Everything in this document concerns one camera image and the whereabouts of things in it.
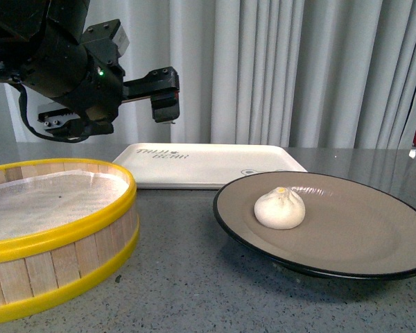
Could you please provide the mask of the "black toothed left gripper finger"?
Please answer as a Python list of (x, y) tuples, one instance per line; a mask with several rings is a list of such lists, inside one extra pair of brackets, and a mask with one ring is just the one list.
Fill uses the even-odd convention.
[(39, 105), (37, 120), (52, 136), (90, 136), (85, 114), (56, 102)]

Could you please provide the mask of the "black left gripper finger block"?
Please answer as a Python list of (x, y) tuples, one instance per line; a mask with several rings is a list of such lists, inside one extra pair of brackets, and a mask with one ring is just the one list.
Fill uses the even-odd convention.
[(123, 84), (123, 103), (150, 99), (156, 123), (173, 123), (180, 116), (180, 81), (173, 67), (154, 69), (146, 76)]

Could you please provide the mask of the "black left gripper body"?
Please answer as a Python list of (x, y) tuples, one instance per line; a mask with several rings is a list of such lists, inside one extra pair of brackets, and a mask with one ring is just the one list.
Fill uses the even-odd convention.
[(90, 26), (74, 44), (47, 24), (37, 52), (22, 65), (25, 86), (85, 114), (90, 135), (113, 133), (123, 99), (119, 58), (129, 41), (117, 19)]

